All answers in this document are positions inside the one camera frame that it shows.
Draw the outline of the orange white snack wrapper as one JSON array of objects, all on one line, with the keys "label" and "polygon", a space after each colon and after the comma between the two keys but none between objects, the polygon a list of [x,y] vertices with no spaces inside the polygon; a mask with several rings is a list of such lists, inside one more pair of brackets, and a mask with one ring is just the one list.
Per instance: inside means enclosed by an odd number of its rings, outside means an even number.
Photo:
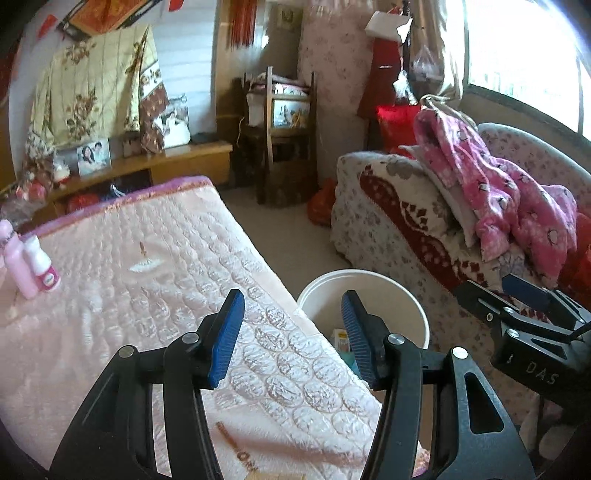
[{"label": "orange white snack wrapper", "polygon": [[351,345],[349,344],[349,335],[345,329],[335,328],[332,330],[331,337],[332,347],[352,370],[356,368],[355,354],[353,354]]}]

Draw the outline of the white trash bucket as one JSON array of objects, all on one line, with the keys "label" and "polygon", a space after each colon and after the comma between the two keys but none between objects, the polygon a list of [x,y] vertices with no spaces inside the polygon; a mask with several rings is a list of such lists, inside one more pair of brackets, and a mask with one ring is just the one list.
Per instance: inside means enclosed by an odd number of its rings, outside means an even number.
[{"label": "white trash bucket", "polygon": [[304,288],[297,305],[329,339],[335,328],[345,329],[341,303],[349,290],[356,291],[366,310],[381,317],[391,332],[429,347],[429,320],[419,301],[403,285],[372,271],[345,269],[319,276]]}]

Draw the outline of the pink pajamas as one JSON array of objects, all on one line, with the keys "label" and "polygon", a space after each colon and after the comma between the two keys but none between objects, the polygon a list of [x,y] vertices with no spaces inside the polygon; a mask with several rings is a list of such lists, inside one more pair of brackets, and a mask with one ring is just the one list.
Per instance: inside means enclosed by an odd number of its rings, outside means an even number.
[{"label": "pink pajamas", "polygon": [[472,126],[438,110],[421,110],[414,132],[428,169],[445,187],[458,186],[477,217],[482,259],[496,260],[515,243],[545,286],[556,287],[577,248],[572,193],[542,185],[517,164],[493,156]]}]

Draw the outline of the white pill bottle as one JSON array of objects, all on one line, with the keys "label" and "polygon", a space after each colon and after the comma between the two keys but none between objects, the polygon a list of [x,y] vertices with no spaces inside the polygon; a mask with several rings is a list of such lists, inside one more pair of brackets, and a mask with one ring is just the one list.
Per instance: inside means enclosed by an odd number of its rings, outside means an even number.
[{"label": "white pill bottle", "polygon": [[40,288],[46,292],[55,290],[60,285],[61,277],[36,235],[28,237],[24,242],[24,253]]}]

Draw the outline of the pink thermos bottle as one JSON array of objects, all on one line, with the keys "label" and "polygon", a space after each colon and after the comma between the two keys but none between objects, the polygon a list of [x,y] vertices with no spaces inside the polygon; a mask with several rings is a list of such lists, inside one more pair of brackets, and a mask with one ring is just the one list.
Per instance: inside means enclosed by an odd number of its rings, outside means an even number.
[{"label": "pink thermos bottle", "polygon": [[1,220],[1,251],[4,264],[20,293],[27,300],[34,298],[39,287],[24,257],[24,243],[6,219]]}]

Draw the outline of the red bag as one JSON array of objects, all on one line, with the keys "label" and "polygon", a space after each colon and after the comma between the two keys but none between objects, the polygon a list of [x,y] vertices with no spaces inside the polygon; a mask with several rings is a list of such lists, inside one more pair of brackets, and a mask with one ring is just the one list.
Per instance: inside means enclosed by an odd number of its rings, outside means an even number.
[{"label": "red bag", "polygon": [[389,153],[399,153],[401,146],[417,144],[414,120],[420,111],[420,105],[379,105],[377,107],[377,119],[384,150]]}]

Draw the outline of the wooden chair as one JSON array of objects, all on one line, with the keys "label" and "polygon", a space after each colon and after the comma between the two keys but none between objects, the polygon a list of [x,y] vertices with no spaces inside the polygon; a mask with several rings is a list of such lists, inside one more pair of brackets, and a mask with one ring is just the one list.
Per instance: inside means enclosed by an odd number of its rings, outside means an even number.
[{"label": "wooden chair", "polygon": [[243,93],[256,201],[278,208],[307,202],[318,190],[317,76],[291,79],[268,66],[243,78]]}]

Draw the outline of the wooden tv cabinet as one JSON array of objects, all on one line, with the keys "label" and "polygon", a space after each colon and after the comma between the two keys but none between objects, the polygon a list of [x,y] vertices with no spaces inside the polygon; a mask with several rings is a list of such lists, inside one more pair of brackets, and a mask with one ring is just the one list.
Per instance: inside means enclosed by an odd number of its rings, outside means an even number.
[{"label": "wooden tv cabinet", "polygon": [[136,155],[112,161],[111,166],[85,177],[74,177],[63,187],[50,191],[41,202],[2,199],[1,216],[16,226],[28,222],[44,223],[65,212],[65,200],[96,185],[137,173],[144,174],[152,185],[177,177],[204,175],[215,185],[228,183],[232,145],[225,141],[187,144],[165,150],[158,155]]}]

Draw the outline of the framed couple photo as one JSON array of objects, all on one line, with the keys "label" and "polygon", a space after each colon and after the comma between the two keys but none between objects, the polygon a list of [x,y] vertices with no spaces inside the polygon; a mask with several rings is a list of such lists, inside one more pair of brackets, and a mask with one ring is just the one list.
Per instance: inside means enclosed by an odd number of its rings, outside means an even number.
[{"label": "framed couple photo", "polygon": [[81,177],[111,166],[109,141],[100,139],[76,148],[77,172]]}]

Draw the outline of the floral yellow blanket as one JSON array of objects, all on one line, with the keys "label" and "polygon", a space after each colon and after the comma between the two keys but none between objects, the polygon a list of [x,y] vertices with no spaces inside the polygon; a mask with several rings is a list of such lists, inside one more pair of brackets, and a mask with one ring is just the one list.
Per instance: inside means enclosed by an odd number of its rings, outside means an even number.
[{"label": "floral yellow blanket", "polygon": [[31,160],[101,139],[164,148],[156,119],[169,105],[152,27],[93,36],[58,51],[35,90],[25,151]]}]

